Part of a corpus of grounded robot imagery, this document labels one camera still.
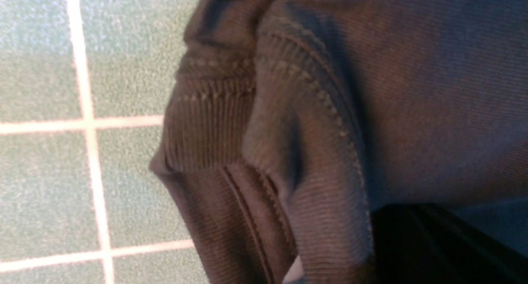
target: white grout line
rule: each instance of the white grout line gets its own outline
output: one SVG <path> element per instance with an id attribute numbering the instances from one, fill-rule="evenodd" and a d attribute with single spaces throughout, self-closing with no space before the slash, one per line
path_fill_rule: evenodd
<path id="1" fill-rule="evenodd" d="M 192 239 L 184 239 L 181 241 L 173 241 L 166 243 L 158 243 L 144 246 L 134 246 L 126 248 L 117 248 L 111 250 L 112 257 L 130 256 L 137 254 L 146 254 L 170 250 L 188 249 L 194 247 Z"/>
<path id="2" fill-rule="evenodd" d="M 192 247 L 194 247 L 192 240 L 184 239 L 181 241 L 158 243 L 152 245 L 117 248 L 111 250 L 110 254 L 112 257 L 133 256 L 138 254 L 188 249 Z M 12 262 L 0 262 L 0 273 L 32 269 L 35 267 L 47 267 L 50 265 L 66 265 L 69 263 L 101 260 L 102 258 L 102 251 L 93 251 L 55 255 L 41 258 L 31 258 Z"/>
<path id="3" fill-rule="evenodd" d="M 34 267 L 64 265 L 66 263 L 76 263 L 98 259 L 101 259 L 100 251 L 55 255 L 41 258 L 30 258 L 12 262 L 0 262 L 0 273 L 32 269 Z"/>
<path id="4" fill-rule="evenodd" d="M 94 128 L 87 128 L 85 133 L 88 165 L 90 167 L 90 179 L 92 181 L 92 191 L 94 193 L 94 210 L 96 213 L 97 229 L 99 231 L 99 244 L 102 252 L 104 282 L 105 284 L 113 284 L 114 272 L 112 256 L 110 253 L 110 232 L 108 230 L 106 205 L 104 204 L 104 188 L 102 186 L 101 166 L 99 163 L 97 132 Z"/>
<path id="5" fill-rule="evenodd" d="M 136 117 L 108 117 L 87 120 L 64 120 L 43 122 L 0 123 L 0 135 L 37 132 L 60 132 L 85 130 L 87 128 L 132 128 L 144 126 L 159 126 L 163 124 L 162 115 Z"/>
<path id="6" fill-rule="evenodd" d="M 83 19 L 81 17 L 80 0 L 66 0 L 70 24 L 70 39 L 73 47 L 73 59 L 77 70 L 79 100 L 81 102 L 82 118 L 85 121 L 86 150 L 90 167 L 90 179 L 94 194 L 94 211 L 101 247 L 101 259 L 105 284 L 114 284 L 113 260 L 110 253 L 110 233 L 106 206 L 104 204 L 104 189 L 102 186 L 97 132 L 94 128 L 94 106 L 92 104 L 90 77 L 86 58 L 85 36 L 83 34 Z"/>

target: sleeve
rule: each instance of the sleeve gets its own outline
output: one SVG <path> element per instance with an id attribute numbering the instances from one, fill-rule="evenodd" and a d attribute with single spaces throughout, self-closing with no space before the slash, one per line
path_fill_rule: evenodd
<path id="1" fill-rule="evenodd" d="M 280 283 L 296 256 L 275 188 L 241 154 L 255 99 L 256 27 L 272 0 L 201 0 L 151 170 L 212 284 Z"/>

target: seam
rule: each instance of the seam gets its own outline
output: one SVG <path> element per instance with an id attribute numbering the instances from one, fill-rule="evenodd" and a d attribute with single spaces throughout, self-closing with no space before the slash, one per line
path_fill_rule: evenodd
<path id="1" fill-rule="evenodd" d="M 362 165 L 359 160 L 358 156 L 358 150 L 356 149 L 354 142 L 349 140 L 348 135 L 349 132 L 347 128 L 343 124 L 343 119 L 339 115 L 337 108 L 335 107 L 334 102 L 332 101 L 332 98 L 330 97 L 330 94 L 323 90 L 323 88 L 320 86 L 319 82 L 312 77 L 312 75 L 307 72 L 306 70 L 303 70 L 299 66 L 292 64 L 290 62 L 286 62 L 284 60 L 276 60 L 272 58 L 268 58 L 267 56 L 259 55 L 258 60 L 262 61 L 264 64 L 267 64 L 270 67 L 275 67 L 276 69 L 282 69 L 286 72 L 294 71 L 297 72 L 298 75 L 296 79 L 302 79 L 305 82 L 309 84 L 310 90 L 317 96 L 317 99 L 319 100 L 319 103 L 321 103 L 333 117 L 333 122 L 337 126 L 339 132 L 338 135 L 340 137 L 343 137 L 347 141 L 346 148 L 349 151 L 349 154 L 352 159 L 352 166 L 354 167 L 356 173 L 358 174 L 358 177 L 360 179 L 360 189 L 362 191 L 362 197 L 363 197 L 363 203 L 366 208 L 365 210 L 365 216 L 367 218 L 367 229 L 368 229 L 368 240 L 370 243 L 370 248 L 374 250 L 374 239 L 372 234 L 372 221 L 370 216 L 370 210 L 368 205 L 368 197 L 366 194 L 366 188 L 365 188 L 365 177 L 363 175 Z"/>
<path id="2" fill-rule="evenodd" d="M 203 102 L 204 100 L 215 100 L 219 98 L 240 98 L 245 96 L 251 96 L 255 94 L 255 86 L 251 86 L 248 89 L 242 91 L 217 91 L 209 93 L 193 93 L 183 94 L 175 96 L 173 99 L 177 102 Z"/>
<path id="3" fill-rule="evenodd" d="M 292 21 L 288 21 L 288 19 L 285 19 L 285 23 L 287 22 L 290 22 L 292 24 L 294 24 L 293 26 L 291 26 L 292 28 L 295 28 L 295 29 L 298 29 L 299 32 L 301 32 L 301 34 L 305 34 L 307 36 L 309 36 L 311 38 L 312 41 L 316 42 L 316 43 L 321 43 L 321 49 L 325 55 L 326 58 L 328 58 L 328 60 L 332 60 L 332 56 L 330 55 L 330 53 L 326 50 L 326 46 L 324 45 L 324 43 L 319 40 L 319 38 L 317 36 L 315 36 L 315 34 L 313 34 L 313 32 L 311 32 L 310 30 L 307 30 L 305 28 L 303 28 L 299 23 L 297 22 L 292 22 Z M 299 49 L 302 49 L 302 46 L 298 43 L 298 41 L 293 38 L 291 35 L 289 34 L 283 34 L 279 31 L 265 31 L 265 32 L 261 32 L 262 35 L 264 36 L 271 36 L 272 38 L 277 38 L 277 39 L 280 39 L 280 40 L 287 40 L 291 43 L 294 43 L 294 45 L 296 47 L 298 47 Z M 311 50 L 306 50 L 306 49 L 303 49 L 303 51 L 305 53 L 307 53 L 313 60 L 315 60 L 315 62 L 318 63 L 319 66 L 321 66 L 325 73 L 330 77 L 330 79 L 333 81 L 334 84 L 338 84 L 338 77 L 332 72 L 332 70 L 330 69 L 330 67 L 325 64 L 325 62 L 323 62 L 321 60 L 321 57 L 320 56 L 317 56 L 316 53 L 313 53 Z"/>
<path id="4" fill-rule="evenodd" d="M 315 34 L 311 30 L 304 28 L 299 22 L 292 21 L 285 17 L 271 17 L 270 21 L 276 21 L 278 23 L 282 23 L 287 26 L 290 26 L 291 28 L 297 30 L 301 34 L 309 37 L 309 39 L 311 39 L 312 41 L 314 41 L 315 43 L 319 45 L 319 48 L 323 51 L 326 57 L 330 59 L 330 53 L 328 52 L 328 49 L 326 49 L 325 43 L 323 43 L 321 39 L 315 36 Z"/>
<path id="5" fill-rule="evenodd" d="M 260 237 L 260 232 L 257 228 L 257 224 L 255 222 L 255 217 L 253 217 L 253 214 L 251 214 L 251 211 L 249 210 L 248 204 L 245 201 L 245 198 L 243 197 L 242 192 L 240 192 L 240 188 L 236 184 L 236 182 L 233 179 L 232 174 L 230 173 L 229 169 L 227 167 L 224 167 L 221 169 L 222 174 L 224 175 L 224 178 L 226 179 L 226 182 L 229 184 L 231 191 L 233 192 L 236 200 L 238 201 L 240 208 L 242 210 L 242 213 L 246 219 L 247 222 L 249 222 L 249 230 L 251 231 L 251 234 L 253 236 L 253 240 L 255 241 L 255 244 L 257 245 L 257 251 L 260 257 L 260 260 L 262 262 L 262 267 L 264 269 L 264 274 L 266 275 L 266 280 L 268 284 L 273 283 L 272 278 L 272 272 L 271 267 L 269 265 L 269 260 L 266 256 L 266 252 L 264 251 L 264 246 L 262 245 L 262 238 Z"/>
<path id="6" fill-rule="evenodd" d="M 236 60 L 235 62 L 231 62 L 231 64 L 226 67 L 231 67 L 233 69 L 236 69 L 239 67 L 245 68 L 245 67 L 250 66 L 252 62 L 253 62 L 253 59 L 245 58 L 241 60 Z M 217 60 L 209 60 L 209 59 L 202 59 L 202 58 L 187 57 L 185 60 L 185 65 L 189 65 L 189 66 L 220 67 L 221 64 L 222 63 L 218 62 Z"/>
<path id="7" fill-rule="evenodd" d="M 262 174 L 259 173 L 260 182 L 262 183 L 262 186 L 264 186 L 266 190 L 266 194 L 268 194 L 268 197 L 270 201 L 273 203 L 273 208 L 275 209 L 275 215 L 277 216 L 277 219 L 280 222 L 280 225 L 283 229 L 283 235 L 286 240 L 286 243 L 288 244 L 289 252 L 292 256 L 295 256 L 295 245 L 293 244 L 292 240 L 288 236 L 288 226 L 285 223 L 285 220 L 283 218 L 283 215 L 281 214 L 281 210 L 279 208 L 279 204 L 277 202 L 277 199 L 275 198 L 275 195 L 272 192 L 271 184 L 269 183 L 268 178 Z"/>

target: stitching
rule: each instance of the stitching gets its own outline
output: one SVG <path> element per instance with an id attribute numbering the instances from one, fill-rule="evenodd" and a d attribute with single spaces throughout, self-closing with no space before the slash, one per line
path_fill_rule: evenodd
<path id="1" fill-rule="evenodd" d="M 210 93 L 194 93 L 194 94 L 183 94 L 180 96 L 175 96 L 174 100 L 177 102 L 203 102 L 208 99 L 218 99 L 218 98 L 240 98 L 245 96 L 251 96 L 255 94 L 255 86 L 251 86 L 248 89 L 242 91 L 225 91 L 220 90 L 218 92 Z"/>
<path id="2" fill-rule="evenodd" d="M 231 67 L 233 69 L 236 69 L 236 68 L 239 68 L 239 67 L 246 68 L 246 67 L 249 67 L 252 64 L 252 61 L 253 61 L 253 59 L 249 59 L 249 58 L 242 59 L 242 60 L 237 60 L 235 62 L 232 62 L 230 64 L 230 66 L 227 66 L 227 67 Z M 186 60 L 185 60 L 185 65 L 188 65 L 188 66 L 220 67 L 221 63 L 219 63 L 219 62 L 217 62 L 215 60 L 207 60 L 207 59 L 202 59 L 202 58 L 187 57 Z"/>
<path id="3" fill-rule="evenodd" d="M 262 185 L 264 185 L 264 188 L 266 190 L 266 194 L 268 194 L 268 197 L 270 199 L 270 201 L 273 203 L 273 208 L 275 209 L 275 214 L 277 215 L 277 219 L 279 220 L 280 222 L 280 225 L 281 227 L 283 228 L 283 234 L 284 234 L 284 238 L 286 239 L 286 243 L 288 244 L 288 247 L 289 247 L 289 252 L 292 256 L 295 256 L 294 254 L 294 244 L 292 242 L 292 240 L 290 240 L 289 236 L 288 236 L 288 228 L 287 228 L 287 225 L 281 215 L 281 211 L 279 209 L 279 205 L 278 205 L 278 202 L 275 198 L 275 195 L 273 194 L 273 192 L 270 192 L 271 189 L 271 184 L 269 184 L 269 180 L 268 178 L 262 174 L 262 173 L 259 173 L 259 178 L 260 178 L 260 182 L 262 183 Z"/>
<path id="4" fill-rule="evenodd" d="M 330 57 L 330 53 L 328 53 L 325 43 L 323 43 L 321 39 L 315 36 L 315 34 L 311 30 L 304 28 L 300 23 L 292 21 L 284 17 L 272 17 L 271 20 L 286 24 L 287 26 L 290 26 L 291 28 L 298 30 L 301 34 L 309 37 L 311 40 L 317 43 L 322 49 L 322 51 L 325 53 L 326 57 L 328 58 Z"/>
<path id="5" fill-rule="evenodd" d="M 250 230 L 255 231 L 255 239 L 257 240 L 256 242 L 257 250 L 262 260 L 262 265 L 263 265 L 264 273 L 266 274 L 266 279 L 268 283 L 271 284 L 273 282 L 273 279 L 271 276 L 272 275 L 271 267 L 269 266 L 269 260 L 268 260 L 268 257 L 266 256 L 264 246 L 262 245 L 262 237 L 260 237 L 260 232 L 257 228 L 255 217 L 253 217 L 253 214 L 251 214 L 251 211 L 249 210 L 249 207 L 245 201 L 245 198 L 243 197 L 242 192 L 240 192 L 240 188 L 238 187 L 238 184 L 234 181 L 231 172 L 228 170 L 227 167 L 224 167 L 222 169 L 222 172 L 224 174 L 226 181 L 231 186 L 233 194 L 235 195 L 235 198 L 237 199 L 239 205 L 241 206 L 241 208 L 243 208 L 242 210 L 243 215 L 246 217 L 247 220 L 249 220 L 249 222 L 251 222 L 251 226 L 249 227 Z"/>
<path id="6" fill-rule="evenodd" d="M 292 70 L 296 71 L 298 73 L 298 79 L 303 79 L 307 83 L 309 83 L 309 88 L 312 90 L 319 102 L 328 109 L 328 111 L 333 116 L 334 124 L 336 124 L 337 128 L 339 129 L 339 136 L 347 139 L 347 145 L 346 148 L 349 151 L 352 159 L 352 165 L 354 169 L 356 170 L 356 173 L 358 174 L 358 177 L 360 179 L 360 188 L 362 191 L 363 196 L 363 203 L 366 207 L 365 216 L 367 218 L 367 229 L 368 229 L 368 240 L 370 243 L 370 248 L 374 248 L 374 239 L 372 234 L 372 224 L 371 224 L 371 216 L 369 211 L 369 205 L 368 205 L 368 197 L 366 194 L 366 188 L 365 188 L 365 178 L 363 175 L 361 163 L 358 156 L 358 150 L 356 149 L 354 142 L 350 141 L 347 137 L 349 135 L 348 130 L 345 128 L 343 124 L 343 119 L 341 116 L 339 116 L 339 113 L 337 111 L 337 108 L 335 107 L 334 102 L 332 101 L 332 98 L 330 97 L 330 94 L 328 94 L 321 86 L 319 85 L 319 82 L 312 77 L 310 73 L 308 73 L 306 70 L 303 70 L 299 68 L 295 64 L 291 64 L 289 62 L 283 61 L 283 60 L 274 60 L 272 58 L 268 58 L 266 56 L 260 55 L 258 56 L 258 59 L 265 64 L 268 64 L 270 67 L 275 67 L 276 69 L 284 69 L 284 70 Z"/>

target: black fabric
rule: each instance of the black fabric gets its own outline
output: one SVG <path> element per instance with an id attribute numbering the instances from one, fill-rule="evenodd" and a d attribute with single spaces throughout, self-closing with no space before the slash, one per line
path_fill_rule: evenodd
<path id="1" fill-rule="evenodd" d="M 382 284 L 528 283 L 528 258 L 433 205 L 373 215 Z"/>

